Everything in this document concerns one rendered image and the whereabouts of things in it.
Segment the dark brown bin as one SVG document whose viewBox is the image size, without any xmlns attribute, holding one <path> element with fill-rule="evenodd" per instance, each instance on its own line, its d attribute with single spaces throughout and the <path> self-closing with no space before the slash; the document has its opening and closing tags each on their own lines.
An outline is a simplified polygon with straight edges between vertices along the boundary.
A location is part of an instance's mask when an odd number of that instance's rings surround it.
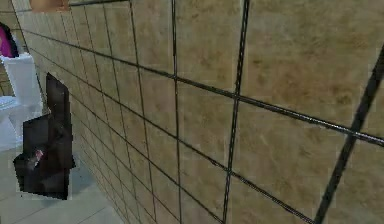
<svg viewBox="0 0 384 224">
<path fill-rule="evenodd" d="M 48 73 L 46 96 L 49 113 L 23 123 L 23 152 L 13 165 L 22 192 L 67 200 L 76 166 L 69 90 Z"/>
</svg>

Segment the white toilet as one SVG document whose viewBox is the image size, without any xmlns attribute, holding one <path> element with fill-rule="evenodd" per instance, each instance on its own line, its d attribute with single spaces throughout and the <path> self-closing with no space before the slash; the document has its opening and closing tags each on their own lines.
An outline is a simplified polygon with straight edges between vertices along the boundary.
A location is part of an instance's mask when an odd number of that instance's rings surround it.
<svg viewBox="0 0 384 224">
<path fill-rule="evenodd" d="M 29 53 L 0 56 L 13 89 L 13 96 L 0 97 L 0 152 L 20 146 L 23 123 L 42 115 L 43 102 L 36 67 Z"/>
</svg>

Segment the orange framed picture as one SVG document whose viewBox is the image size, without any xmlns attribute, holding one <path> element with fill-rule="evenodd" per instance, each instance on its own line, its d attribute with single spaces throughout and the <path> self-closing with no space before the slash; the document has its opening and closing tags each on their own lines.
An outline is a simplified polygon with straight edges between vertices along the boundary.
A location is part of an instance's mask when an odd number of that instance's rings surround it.
<svg viewBox="0 0 384 224">
<path fill-rule="evenodd" d="M 69 10 L 68 0 L 29 0 L 33 12 L 62 12 Z"/>
</svg>

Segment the magenta and black object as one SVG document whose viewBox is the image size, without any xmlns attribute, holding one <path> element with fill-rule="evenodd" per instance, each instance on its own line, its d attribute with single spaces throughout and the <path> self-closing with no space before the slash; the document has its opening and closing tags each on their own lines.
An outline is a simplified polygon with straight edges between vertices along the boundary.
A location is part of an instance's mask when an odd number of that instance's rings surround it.
<svg viewBox="0 0 384 224">
<path fill-rule="evenodd" d="M 2 22 L 0 22 L 0 54 L 8 58 L 19 56 L 18 47 L 10 28 Z"/>
</svg>

